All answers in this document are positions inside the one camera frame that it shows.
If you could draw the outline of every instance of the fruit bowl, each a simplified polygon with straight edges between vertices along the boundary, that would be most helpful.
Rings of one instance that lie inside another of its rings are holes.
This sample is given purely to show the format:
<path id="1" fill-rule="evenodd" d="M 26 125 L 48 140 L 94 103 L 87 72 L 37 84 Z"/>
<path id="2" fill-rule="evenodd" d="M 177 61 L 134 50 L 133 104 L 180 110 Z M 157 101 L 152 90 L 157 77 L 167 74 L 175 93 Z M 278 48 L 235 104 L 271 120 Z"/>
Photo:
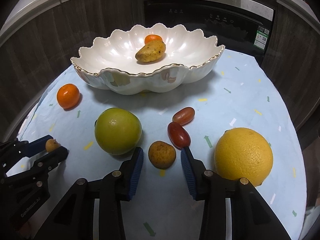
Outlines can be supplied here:
<path id="1" fill-rule="evenodd" d="M 140 63 L 135 54 L 144 38 L 157 34 L 166 44 L 162 58 Z M 81 47 L 80 57 L 71 63 L 90 86 L 122 95 L 139 92 L 168 92 L 182 83 L 205 77 L 217 63 L 225 46 L 217 47 L 216 36 L 204 37 L 203 31 L 187 31 L 183 25 L 167 28 L 161 23 L 145 28 L 135 25 L 125 32 L 114 30 L 110 37 L 97 37 L 90 48 Z"/>

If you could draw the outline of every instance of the round table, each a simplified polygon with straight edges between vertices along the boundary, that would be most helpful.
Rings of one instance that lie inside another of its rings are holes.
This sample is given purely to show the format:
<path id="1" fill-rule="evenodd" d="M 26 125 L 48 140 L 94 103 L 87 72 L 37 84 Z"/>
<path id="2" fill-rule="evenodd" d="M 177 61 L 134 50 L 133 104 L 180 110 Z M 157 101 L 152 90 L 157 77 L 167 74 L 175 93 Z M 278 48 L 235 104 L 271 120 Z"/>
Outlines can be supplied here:
<path id="1" fill-rule="evenodd" d="M 56 100 L 58 89 L 67 83 L 75 84 L 82 94 L 78 106 L 69 111 L 63 110 Z M 119 107 L 140 119 L 143 133 L 138 146 L 145 155 L 136 195 L 130 202 L 122 202 L 127 240 L 149 238 L 146 222 L 156 233 L 154 239 L 198 239 L 204 203 L 189 195 L 180 151 L 177 150 L 172 167 L 165 171 L 155 168 L 147 157 L 154 141 L 170 143 L 167 125 L 186 106 L 196 111 L 194 120 L 185 126 L 191 137 L 190 149 L 207 169 L 213 169 L 214 147 L 225 130 L 248 127 L 270 143 L 273 168 L 257 190 L 291 239 L 297 240 L 306 205 L 306 176 L 295 129 L 281 96 L 254 57 L 227 49 L 205 78 L 167 93 L 124 96 L 90 87 L 72 66 L 62 73 L 30 112 L 18 135 L 20 140 L 31 142 L 50 134 L 70 150 L 66 161 L 49 173 L 51 197 L 31 218 L 33 233 L 78 178 L 101 179 L 131 158 L 128 154 L 109 155 L 98 146 L 94 136 L 98 116 L 110 107 Z M 35 158 L 23 158 L 8 176 L 29 169 Z M 227 239 L 231 239 L 230 204 L 226 201 Z M 97 212 L 94 239 L 98 239 Z"/>

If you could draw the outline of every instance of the green arrow pattern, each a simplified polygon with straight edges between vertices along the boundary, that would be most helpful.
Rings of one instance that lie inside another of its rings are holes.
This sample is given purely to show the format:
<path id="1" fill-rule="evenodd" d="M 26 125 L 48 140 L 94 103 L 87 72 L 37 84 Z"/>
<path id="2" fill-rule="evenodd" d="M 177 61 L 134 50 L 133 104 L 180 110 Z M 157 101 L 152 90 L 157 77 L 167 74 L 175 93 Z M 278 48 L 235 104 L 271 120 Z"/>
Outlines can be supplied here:
<path id="1" fill-rule="evenodd" d="M 143 225 L 149 232 L 150 236 L 156 236 L 156 233 L 152 230 L 151 226 L 147 222 L 143 223 Z"/>
<path id="2" fill-rule="evenodd" d="M 205 136 L 204 138 L 205 138 L 205 140 L 207 141 L 207 144 L 209 145 L 209 148 L 212 148 L 212 144 L 211 144 L 211 142 L 210 142 L 210 140 L 209 140 L 209 137 L 208 137 L 208 136 Z"/>
<path id="3" fill-rule="evenodd" d="M 229 91 L 228 89 L 226 89 L 226 88 L 223 88 L 225 91 L 228 91 L 230 94 L 231 94 L 231 91 Z"/>

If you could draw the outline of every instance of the green fruit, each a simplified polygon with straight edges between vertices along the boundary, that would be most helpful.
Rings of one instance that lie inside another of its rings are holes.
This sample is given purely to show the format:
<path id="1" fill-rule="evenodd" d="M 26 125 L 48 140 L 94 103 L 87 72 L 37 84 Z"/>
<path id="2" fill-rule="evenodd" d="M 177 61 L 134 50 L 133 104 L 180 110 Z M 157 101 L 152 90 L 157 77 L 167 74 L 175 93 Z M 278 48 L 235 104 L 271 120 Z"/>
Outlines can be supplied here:
<path id="1" fill-rule="evenodd" d="M 99 146 L 107 153 L 121 155 L 136 146 L 142 133 L 139 119 L 129 111 L 109 108 L 97 119 L 94 129 Z"/>

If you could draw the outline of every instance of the metal screw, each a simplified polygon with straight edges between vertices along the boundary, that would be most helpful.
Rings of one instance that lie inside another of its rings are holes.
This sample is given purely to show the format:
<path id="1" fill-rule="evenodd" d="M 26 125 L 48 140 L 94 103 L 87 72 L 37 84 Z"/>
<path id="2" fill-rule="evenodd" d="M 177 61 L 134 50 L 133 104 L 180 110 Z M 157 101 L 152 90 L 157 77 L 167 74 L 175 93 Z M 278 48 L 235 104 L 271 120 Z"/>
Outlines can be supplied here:
<path id="1" fill-rule="evenodd" d="M 211 170 L 205 170 L 204 171 L 204 174 L 207 176 L 207 177 L 211 177 L 213 175 L 213 171 Z"/>
<path id="2" fill-rule="evenodd" d="M 85 183 L 85 179 L 84 178 L 81 178 L 81 179 L 77 179 L 76 183 L 78 185 L 83 185 Z"/>
<path id="3" fill-rule="evenodd" d="M 119 177 L 121 175 L 121 171 L 113 171 L 112 176 Z"/>
<path id="4" fill-rule="evenodd" d="M 241 178 L 241 179 L 240 179 L 240 182 L 241 182 L 241 184 L 243 184 L 243 185 L 247 185 L 247 184 L 249 183 L 248 179 L 246 179 L 246 178 Z"/>

